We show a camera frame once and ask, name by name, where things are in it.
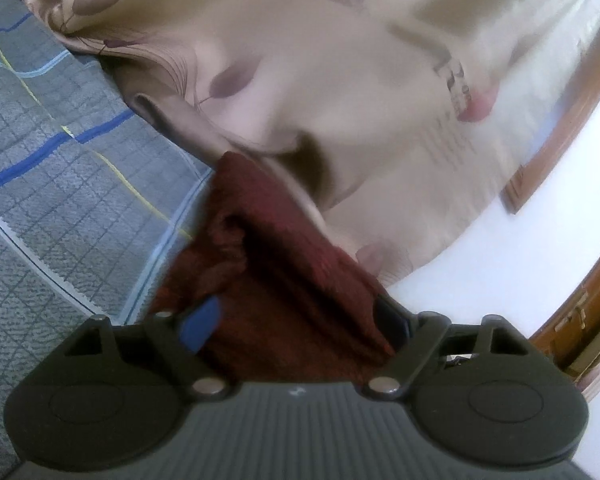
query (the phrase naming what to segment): dark brown fabric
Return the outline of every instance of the dark brown fabric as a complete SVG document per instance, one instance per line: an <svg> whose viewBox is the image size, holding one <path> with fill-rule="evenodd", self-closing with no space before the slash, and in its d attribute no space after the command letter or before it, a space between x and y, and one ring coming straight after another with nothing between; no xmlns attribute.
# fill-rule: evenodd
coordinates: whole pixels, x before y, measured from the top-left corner
<svg viewBox="0 0 600 480"><path fill-rule="evenodd" d="M373 322L378 281L332 246L254 162L218 163L195 240L152 312L218 295L222 321L200 355L234 380L362 383L392 355Z"/></svg>

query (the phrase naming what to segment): white surface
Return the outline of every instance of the white surface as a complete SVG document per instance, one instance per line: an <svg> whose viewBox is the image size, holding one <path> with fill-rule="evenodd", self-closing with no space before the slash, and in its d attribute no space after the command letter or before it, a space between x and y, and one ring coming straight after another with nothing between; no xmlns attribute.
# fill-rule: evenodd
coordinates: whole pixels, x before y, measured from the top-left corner
<svg viewBox="0 0 600 480"><path fill-rule="evenodd" d="M501 314L531 336L600 257L600 104L517 215L499 198L446 251L390 289L453 322Z"/></svg>

